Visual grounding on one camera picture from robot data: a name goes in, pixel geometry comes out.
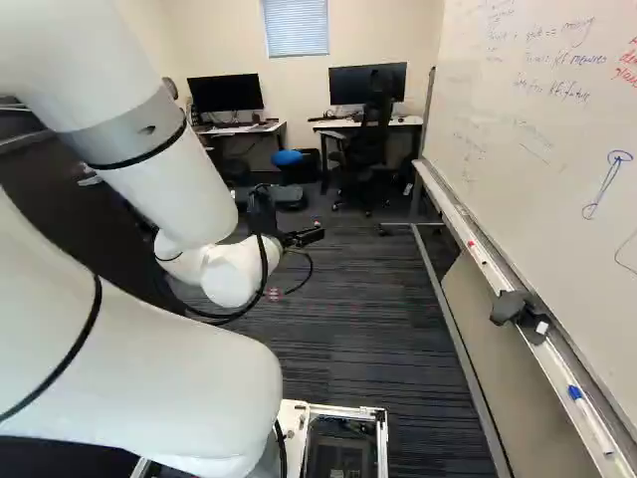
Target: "wall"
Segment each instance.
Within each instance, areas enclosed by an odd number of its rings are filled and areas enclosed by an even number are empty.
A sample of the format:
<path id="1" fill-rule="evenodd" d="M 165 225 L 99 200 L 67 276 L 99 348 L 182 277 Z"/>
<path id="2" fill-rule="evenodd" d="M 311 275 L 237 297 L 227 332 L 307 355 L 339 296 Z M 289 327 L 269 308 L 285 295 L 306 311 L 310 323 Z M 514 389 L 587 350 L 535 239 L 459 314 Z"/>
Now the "wall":
<path id="1" fill-rule="evenodd" d="M 190 95 L 179 63 L 173 28 L 161 0 L 115 0 L 115 6 L 144 48 L 157 74 L 170 77 L 182 106 Z"/>
<path id="2" fill-rule="evenodd" d="M 405 102 L 397 111 L 423 113 L 442 0 L 330 0 L 330 54 L 279 59 L 268 58 L 260 0 L 160 1 L 183 76 L 259 73 L 266 115 L 288 121 L 290 147 L 319 147 L 307 119 L 329 108 L 331 66 L 407 61 Z M 403 155 L 408 150 L 404 141 Z"/>

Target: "window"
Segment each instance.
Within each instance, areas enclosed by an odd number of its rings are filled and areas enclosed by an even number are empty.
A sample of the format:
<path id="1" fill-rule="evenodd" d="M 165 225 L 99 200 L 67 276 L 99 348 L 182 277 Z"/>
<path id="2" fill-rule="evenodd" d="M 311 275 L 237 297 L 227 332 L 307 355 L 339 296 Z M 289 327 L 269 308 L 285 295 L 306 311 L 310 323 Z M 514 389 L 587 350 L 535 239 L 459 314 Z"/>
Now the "window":
<path id="1" fill-rule="evenodd" d="M 327 55 L 327 0 L 262 0 L 268 55 Z"/>

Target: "floor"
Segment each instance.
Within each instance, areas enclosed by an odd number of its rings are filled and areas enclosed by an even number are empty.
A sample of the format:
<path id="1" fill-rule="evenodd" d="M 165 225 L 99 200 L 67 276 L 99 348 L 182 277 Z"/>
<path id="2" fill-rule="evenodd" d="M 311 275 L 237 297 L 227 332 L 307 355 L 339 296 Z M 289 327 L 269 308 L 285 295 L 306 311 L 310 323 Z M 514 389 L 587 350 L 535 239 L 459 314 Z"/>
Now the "floor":
<path id="1" fill-rule="evenodd" d="M 406 201 L 398 195 L 366 219 L 356 210 L 332 212 L 334 191 L 320 196 L 316 186 L 308 186 L 309 209 L 279 219 L 282 230 L 312 220 L 325 227 L 325 239 L 308 248 L 312 279 L 280 302 L 262 300 L 228 328 L 275 352 L 284 397 L 387 408 L 392 478 L 496 476 L 411 232 L 379 237 L 374 228 L 374 221 L 402 220 Z M 442 275 L 455 258 L 452 241 L 428 228 L 422 234 Z M 240 228 L 235 239 L 241 236 Z M 306 271 L 303 257 L 286 256 L 268 287 L 285 290 Z M 190 305 L 217 310 L 200 290 L 171 285 Z"/>

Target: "whiteboard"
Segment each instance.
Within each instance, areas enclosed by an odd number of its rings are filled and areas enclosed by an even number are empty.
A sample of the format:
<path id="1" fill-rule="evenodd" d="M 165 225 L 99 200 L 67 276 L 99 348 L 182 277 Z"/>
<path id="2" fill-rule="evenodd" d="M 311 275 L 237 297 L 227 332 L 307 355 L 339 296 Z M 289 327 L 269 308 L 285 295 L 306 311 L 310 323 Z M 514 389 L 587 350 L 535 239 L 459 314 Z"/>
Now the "whiteboard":
<path id="1" fill-rule="evenodd" d="M 447 0 L 424 155 L 637 438 L 637 2 Z"/>

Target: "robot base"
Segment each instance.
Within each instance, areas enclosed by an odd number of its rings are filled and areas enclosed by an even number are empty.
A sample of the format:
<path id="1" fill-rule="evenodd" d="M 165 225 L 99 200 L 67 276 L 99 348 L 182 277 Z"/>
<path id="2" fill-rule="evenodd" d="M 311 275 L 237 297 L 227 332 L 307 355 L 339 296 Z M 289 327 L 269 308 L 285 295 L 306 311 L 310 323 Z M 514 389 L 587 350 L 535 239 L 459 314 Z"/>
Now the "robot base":
<path id="1" fill-rule="evenodd" d="M 286 434 L 286 478 L 388 478 L 387 412 L 384 408 L 317 405 L 282 400 L 279 422 Z M 274 438 L 262 461 L 246 478 L 279 478 Z M 141 458 L 130 478 L 190 475 Z"/>

